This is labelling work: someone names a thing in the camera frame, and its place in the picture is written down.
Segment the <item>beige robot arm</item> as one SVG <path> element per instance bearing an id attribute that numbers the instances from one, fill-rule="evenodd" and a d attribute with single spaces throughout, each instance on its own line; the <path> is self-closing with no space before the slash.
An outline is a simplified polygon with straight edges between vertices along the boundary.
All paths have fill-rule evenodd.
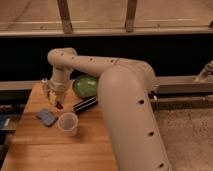
<path id="1" fill-rule="evenodd" d="M 53 67 L 48 86 L 56 95 L 56 106 L 63 104 L 72 71 L 99 79 L 98 104 L 119 171 L 172 171 L 148 97 L 155 87 L 148 63 L 80 56 L 72 48 L 53 49 L 47 59 Z"/>

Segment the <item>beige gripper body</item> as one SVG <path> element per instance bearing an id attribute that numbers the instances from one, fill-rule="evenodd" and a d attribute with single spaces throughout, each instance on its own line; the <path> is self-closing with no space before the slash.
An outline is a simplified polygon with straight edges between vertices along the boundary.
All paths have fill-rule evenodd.
<path id="1" fill-rule="evenodd" d="M 50 79 L 50 88 L 56 94 L 64 94 L 70 86 L 70 74 L 67 69 L 54 68 Z"/>

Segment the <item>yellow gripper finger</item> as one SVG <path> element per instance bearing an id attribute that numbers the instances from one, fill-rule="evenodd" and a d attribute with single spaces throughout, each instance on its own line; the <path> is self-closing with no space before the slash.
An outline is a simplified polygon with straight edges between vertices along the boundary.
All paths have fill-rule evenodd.
<path id="1" fill-rule="evenodd" d="M 61 103 L 64 103 L 65 99 L 66 99 L 66 93 L 62 93 L 61 94 Z"/>
<path id="2" fill-rule="evenodd" d="M 51 105 L 54 105 L 55 104 L 55 100 L 56 100 L 56 95 L 53 91 L 49 91 L 48 94 L 47 94 L 47 98 L 48 98 L 48 101 Z"/>

